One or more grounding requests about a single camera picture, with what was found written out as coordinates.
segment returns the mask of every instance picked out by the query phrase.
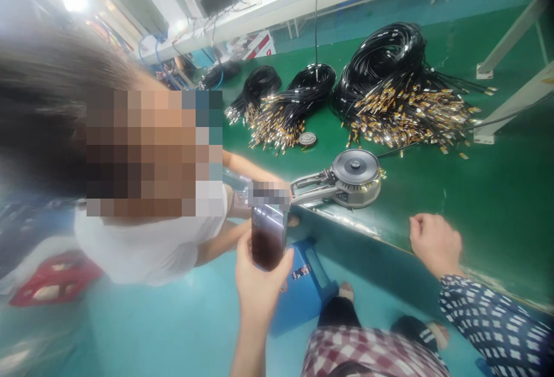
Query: green workbench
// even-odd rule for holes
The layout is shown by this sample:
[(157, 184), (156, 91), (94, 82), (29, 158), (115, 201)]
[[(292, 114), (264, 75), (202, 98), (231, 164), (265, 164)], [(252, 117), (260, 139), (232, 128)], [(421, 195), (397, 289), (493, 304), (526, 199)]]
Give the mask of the green workbench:
[[(428, 62), (447, 74), (475, 80), (477, 62), (488, 55), (520, 12), (510, 9), (423, 27)], [(339, 75), (361, 41), (321, 46), (320, 62), (331, 65)], [(314, 61), (310, 48), (244, 63), (241, 74), (222, 85), (224, 107), (236, 98), (255, 67), (273, 66), (284, 88)], [(478, 116), (485, 118), (543, 67), (532, 28), (495, 70), (490, 85), (498, 87), (497, 94), (469, 94), (465, 99), (482, 108)], [(554, 104), (546, 102), (518, 116), (497, 132), (494, 145), (472, 142), (471, 147), (451, 148), (443, 155), (435, 145), (420, 144), (407, 149), (404, 158), (398, 154), (383, 157), (381, 165), (387, 179), (374, 204), (348, 210), (330, 203), (313, 210), (405, 251), (411, 251), (408, 217), (418, 212), (441, 214), (462, 234), (462, 266), (471, 277), (554, 312), (552, 113)], [(249, 148), (248, 128), (240, 123), (229, 126), (224, 121), (223, 146), (291, 181), (329, 167), (346, 148), (348, 131), (340, 127), (328, 107), (307, 120), (306, 131), (317, 136), (315, 146), (305, 151), (296, 146), (276, 157), (272, 148)], [(361, 145), (375, 154), (388, 150), (363, 139)], [(462, 151), (469, 160), (459, 157)]]

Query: smartphone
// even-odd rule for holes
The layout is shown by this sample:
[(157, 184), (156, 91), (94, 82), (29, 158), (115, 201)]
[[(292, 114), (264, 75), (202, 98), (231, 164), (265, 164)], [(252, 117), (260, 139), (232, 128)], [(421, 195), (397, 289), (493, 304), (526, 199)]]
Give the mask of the smartphone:
[(252, 260), (271, 271), (287, 247), (287, 213), (270, 205), (252, 207)]

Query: gray machine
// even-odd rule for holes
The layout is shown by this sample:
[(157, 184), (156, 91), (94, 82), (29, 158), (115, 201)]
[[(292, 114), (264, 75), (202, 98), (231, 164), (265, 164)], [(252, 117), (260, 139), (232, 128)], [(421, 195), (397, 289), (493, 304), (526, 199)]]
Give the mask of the gray machine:
[[(350, 149), (337, 155), (330, 169), (291, 182), (291, 204), (332, 198), (347, 208), (367, 207), (379, 196), (382, 176), (383, 170), (375, 155), (363, 149)], [(312, 185), (316, 187), (299, 191)]]

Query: woman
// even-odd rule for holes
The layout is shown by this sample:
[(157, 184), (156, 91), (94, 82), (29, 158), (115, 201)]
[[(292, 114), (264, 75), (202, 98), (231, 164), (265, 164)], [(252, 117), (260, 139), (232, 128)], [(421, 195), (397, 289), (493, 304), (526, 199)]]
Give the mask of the woman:
[[(231, 377), (265, 375), (267, 330), (294, 256), (289, 250), (274, 271), (262, 272), (252, 264), (249, 238), (247, 232), (237, 250), (241, 326)], [(458, 232), (440, 215), (418, 214), (410, 218), (410, 240), (415, 255), (443, 287), (439, 304), (446, 318), (485, 357), (495, 375), (551, 375), (552, 330), (510, 298), (465, 276), (459, 268)], [(440, 327), (427, 328), (404, 317), (392, 331), (364, 329), (353, 298), (351, 287), (344, 283), (339, 296), (321, 313), (308, 341), (302, 377), (450, 375), (437, 352), (438, 343), (446, 338)]]
[(114, 282), (161, 285), (250, 228), (226, 222), (249, 211), (234, 208), (222, 166), (280, 179), (222, 150), (220, 93), (218, 104), (218, 93), (169, 91), (89, 38), (2, 28), (0, 182), (80, 200), (75, 234), (87, 256)]

